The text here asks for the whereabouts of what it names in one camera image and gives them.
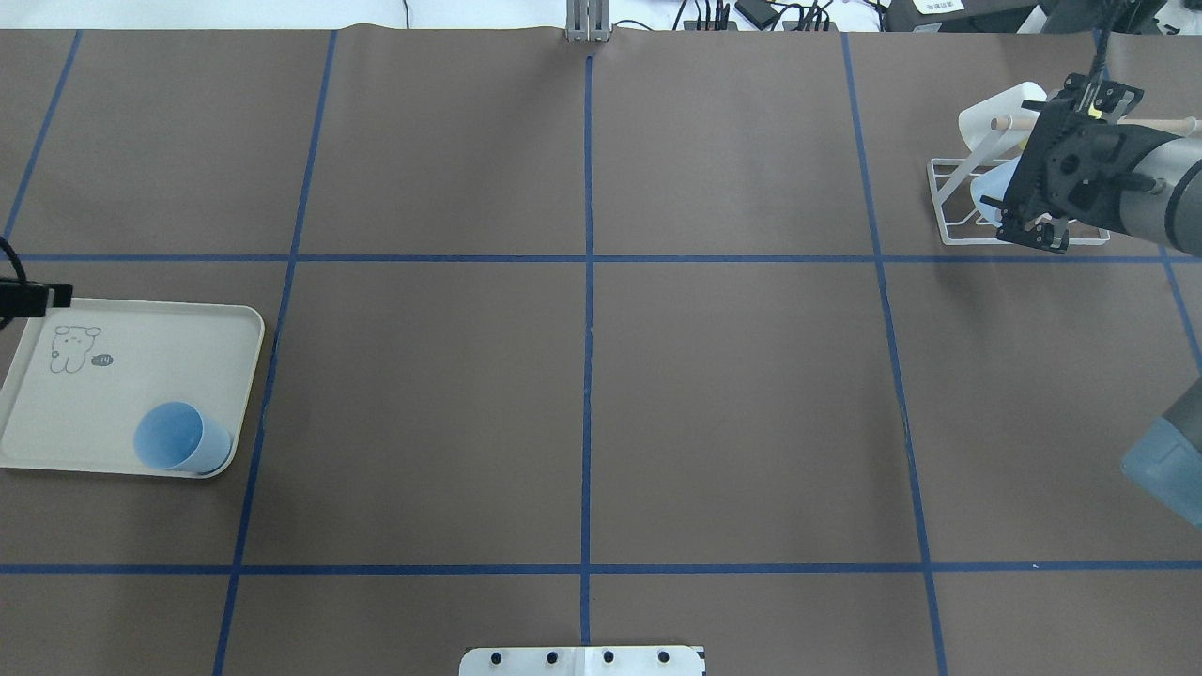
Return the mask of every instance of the sticker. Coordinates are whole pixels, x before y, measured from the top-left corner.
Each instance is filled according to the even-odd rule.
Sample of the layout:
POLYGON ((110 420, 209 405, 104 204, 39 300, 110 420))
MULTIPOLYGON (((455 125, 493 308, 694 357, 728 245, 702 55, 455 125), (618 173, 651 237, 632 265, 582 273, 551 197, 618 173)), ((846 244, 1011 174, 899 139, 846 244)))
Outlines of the sticker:
POLYGON ((964 10, 963 0, 914 0, 920 14, 946 14, 964 10))

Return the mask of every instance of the power adapter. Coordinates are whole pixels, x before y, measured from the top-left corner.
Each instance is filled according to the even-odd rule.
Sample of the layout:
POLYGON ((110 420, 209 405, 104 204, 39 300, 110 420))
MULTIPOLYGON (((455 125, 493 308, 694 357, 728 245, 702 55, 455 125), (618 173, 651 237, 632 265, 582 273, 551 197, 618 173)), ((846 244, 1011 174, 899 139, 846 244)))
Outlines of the power adapter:
POLYGON ((767 0, 738 0, 734 8, 760 30, 770 26, 780 18, 780 13, 773 10, 767 0))

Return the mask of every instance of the blue grid line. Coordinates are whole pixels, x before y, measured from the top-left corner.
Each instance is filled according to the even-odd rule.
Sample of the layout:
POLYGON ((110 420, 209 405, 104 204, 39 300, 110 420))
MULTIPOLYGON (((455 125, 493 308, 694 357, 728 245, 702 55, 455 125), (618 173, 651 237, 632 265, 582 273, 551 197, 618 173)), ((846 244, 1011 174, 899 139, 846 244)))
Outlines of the blue grid line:
POLYGON ((593 640, 593 54, 584 59, 584 380, 581 421, 581 645, 593 640))
POLYGON ((272 339, 272 356, 267 367, 267 384, 263 389, 263 402, 258 411, 258 428, 255 433, 255 447, 250 456, 250 470, 246 478, 246 492, 242 503, 242 516, 238 521, 238 539, 234 542, 233 568, 230 571, 230 586, 226 589, 225 610, 221 613, 221 633, 218 635, 216 654, 213 659, 213 675, 220 676, 225 669, 225 654, 230 642, 230 628, 233 623, 233 609, 238 600, 239 569, 246 550, 246 532, 250 528, 250 510, 255 503, 255 486, 258 479, 258 464, 263 451, 263 437, 267 433, 267 411, 275 391, 275 374, 279 369, 280 337, 288 314, 288 301, 292 295, 292 281, 296 277, 297 255, 300 251, 300 236, 304 233, 304 215, 309 201, 309 186, 313 182, 313 167, 317 160, 317 141, 321 137, 321 120, 326 108, 326 94, 329 89, 329 73, 334 64, 334 48, 338 46, 338 31, 329 31, 329 45, 326 48, 326 66, 321 76, 321 89, 317 93, 317 111, 313 119, 313 136, 309 141, 309 156, 305 161, 304 179, 300 183, 300 197, 297 203, 296 226, 292 232, 292 249, 288 253, 288 268, 284 277, 284 291, 280 293, 280 309, 275 322, 275 336, 272 339))
POLYGON ((1190 321, 1189 309, 1185 307, 1185 297, 1182 295, 1182 286, 1177 283, 1177 273, 1173 272, 1173 261, 1168 257, 1168 251, 1160 248, 1160 261, 1165 266, 1165 277, 1168 278, 1168 286, 1173 290, 1173 302, 1177 303, 1177 314, 1182 318, 1182 328, 1185 330, 1185 339, 1190 344, 1190 354, 1194 355, 1194 366, 1202 373, 1202 350, 1198 349, 1197 334, 1194 332, 1194 322, 1190 321))
POLYGON ((910 499, 914 506, 915 528, 918 533, 918 555, 922 557, 923 581, 927 587, 927 609, 930 615, 930 634, 935 648, 935 664, 941 676, 947 675, 947 657, 944 652, 944 630, 939 619, 939 599, 935 595, 935 575, 930 570, 930 546, 927 540, 927 518, 922 509, 922 487, 918 484, 918 463, 914 457, 914 437, 910 431, 910 411, 905 403, 905 384, 902 380, 902 360, 898 356, 897 334, 893 331, 893 309, 889 307, 889 292, 885 277, 885 262, 881 256, 881 236, 876 227, 876 207, 873 201, 873 184, 868 173, 868 153, 864 149, 864 130, 859 119, 859 102, 856 96, 856 75, 851 63, 851 43, 847 34, 841 32, 843 63, 847 73, 847 96, 851 102, 851 121, 856 131, 856 152, 859 154, 859 177, 864 189, 864 203, 868 208, 868 229, 873 236, 873 254, 876 261, 876 284, 881 293, 881 310, 885 314, 885 336, 889 346, 889 362, 893 367, 893 389, 902 414, 902 426, 905 431, 905 455, 910 470, 910 499))
MULTIPOLYGON (((192 564, 0 564, 0 575, 230 575, 233 565, 192 564)), ((898 563, 593 563, 591 575, 846 575, 957 573, 1088 573, 1093 570, 1202 570, 1200 559, 1150 561, 970 561, 898 563)), ((261 564, 238 567, 239 576, 471 576, 471 575, 579 575, 575 563, 499 564, 261 564)))
MULTIPOLYGON (((41 262, 291 262, 290 254, 22 254, 41 262)), ((297 254, 296 262, 395 263, 587 263, 583 254, 297 254)), ((1164 256, 922 256, 881 254, 595 254, 594 263, 1061 263, 1161 265, 1164 256)), ((1170 259, 1197 265, 1202 259, 1170 259)))
POLYGON ((4 238, 12 239, 12 230, 17 226, 17 213, 20 212, 20 203, 25 201, 25 190, 30 179, 34 178, 34 167, 37 165, 37 156, 42 154, 42 144, 46 135, 50 131, 50 121, 54 120, 54 111, 59 107, 59 99, 67 85, 67 76, 71 75, 71 65, 75 64, 75 55, 79 51, 79 41, 83 31, 77 30, 75 40, 71 41, 71 49, 67 51, 67 60, 63 64, 63 72, 59 73, 59 82, 54 85, 54 94, 50 96, 50 105, 46 108, 46 117, 42 118, 42 128, 37 130, 37 138, 34 141, 34 149, 29 153, 29 161, 25 162, 25 173, 20 176, 17 185, 17 196, 12 200, 12 208, 8 210, 8 220, 4 225, 4 238))

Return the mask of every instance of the silver metal cylinder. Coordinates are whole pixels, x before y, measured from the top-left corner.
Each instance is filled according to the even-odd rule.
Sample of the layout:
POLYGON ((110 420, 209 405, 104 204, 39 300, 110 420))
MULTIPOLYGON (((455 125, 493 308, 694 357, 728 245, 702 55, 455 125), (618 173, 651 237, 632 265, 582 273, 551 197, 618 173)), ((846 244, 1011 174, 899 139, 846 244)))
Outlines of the silver metal cylinder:
POLYGON ((1123 192, 1119 218, 1132 237, 1202 257, 1202 140, 1177 138, 1132 170, 1162 179, 1152 192, 1123 192))

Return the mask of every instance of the light blue cup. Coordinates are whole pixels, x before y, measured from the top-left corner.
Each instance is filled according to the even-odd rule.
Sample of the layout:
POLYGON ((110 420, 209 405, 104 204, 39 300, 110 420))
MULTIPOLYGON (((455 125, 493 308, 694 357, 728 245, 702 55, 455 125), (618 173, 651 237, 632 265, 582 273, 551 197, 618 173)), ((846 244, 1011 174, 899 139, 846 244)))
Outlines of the light blue cup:
POLYGON ((208 474, 230 457, 230 432, 184 402, 145 414, 133 432, 133 450, 147 467, 208 474))

